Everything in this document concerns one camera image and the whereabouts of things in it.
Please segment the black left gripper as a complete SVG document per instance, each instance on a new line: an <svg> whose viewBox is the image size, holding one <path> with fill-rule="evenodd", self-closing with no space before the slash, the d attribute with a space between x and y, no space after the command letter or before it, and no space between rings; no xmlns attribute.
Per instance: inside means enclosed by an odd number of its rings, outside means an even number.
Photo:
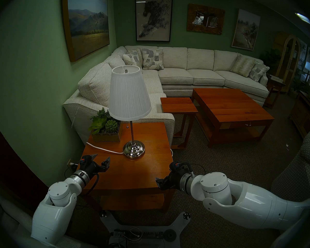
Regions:
<svg viewBox="0 0 310 248"><path fill-rule="evenodd" d="M110 167L110 157L108 157L105 161L101 163L99 166L94 162L94 159L98 156L98 154L90 155L91 158L83 158L82 159L82 170L85 171L88 176L94 176L95 174L103 171L107 171Z"/></svg>

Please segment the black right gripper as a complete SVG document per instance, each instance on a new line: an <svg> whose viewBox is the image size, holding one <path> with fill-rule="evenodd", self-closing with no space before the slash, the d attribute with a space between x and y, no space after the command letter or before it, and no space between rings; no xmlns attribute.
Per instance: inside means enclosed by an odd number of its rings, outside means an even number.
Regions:
<svg viewBox="0 0 310 248"><path fill-rule="evenodd" d="M168 189L177 189L180 191L184 191L181 183L183 176L186 174L188 174L187 170L171 171L169 175L164 179L156 178L156 184L159 185L159 189L162 191Z"/></svg>

